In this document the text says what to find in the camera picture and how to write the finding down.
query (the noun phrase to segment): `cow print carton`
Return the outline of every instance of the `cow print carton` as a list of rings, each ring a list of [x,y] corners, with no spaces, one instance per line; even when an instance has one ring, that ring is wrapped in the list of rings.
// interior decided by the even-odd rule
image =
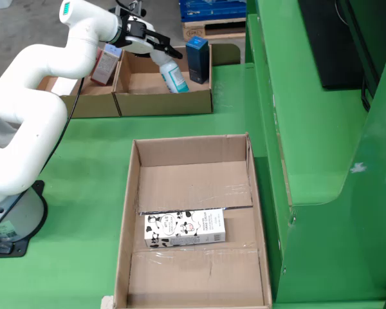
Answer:
[[[146,215],[144,239],[149,248],[225,241],[223,210],[210,209]]]

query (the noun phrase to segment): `wooden pallet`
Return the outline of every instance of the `wooden pallet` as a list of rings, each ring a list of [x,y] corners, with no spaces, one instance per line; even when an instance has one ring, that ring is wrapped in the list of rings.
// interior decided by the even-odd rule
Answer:
[[[245,33],[246,18],[183,23],[183,37],[186,42],[194,36],[205,39],[232,39],[244,37]]]

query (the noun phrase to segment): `blue box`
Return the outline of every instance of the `blue box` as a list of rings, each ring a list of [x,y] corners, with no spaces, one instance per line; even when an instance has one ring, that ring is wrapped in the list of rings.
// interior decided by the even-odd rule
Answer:
[[[190,79],[203,84],[209,75],[208,41],[201,37],[193,37],[187,42],[186,51]]]
[[[229,0],[179,0],[181,21],[246,17],[246,3]]]

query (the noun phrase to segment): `green table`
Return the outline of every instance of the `green table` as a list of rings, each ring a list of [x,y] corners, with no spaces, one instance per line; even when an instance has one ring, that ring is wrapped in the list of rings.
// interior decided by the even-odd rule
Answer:
[[[135,138],[250,133],[266,155],[251,64],[214,68],[214,114],[72,120],[41,174],[48,219],[27,255],[0,259],[0,308],[100,308],[115,284]]]

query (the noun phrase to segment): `black panel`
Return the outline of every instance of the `black panel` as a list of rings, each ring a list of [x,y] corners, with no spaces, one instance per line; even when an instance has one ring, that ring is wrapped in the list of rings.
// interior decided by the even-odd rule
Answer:
[[[327,89],[359,89],[363,68],[335,0],[299,0],[320,80]]]

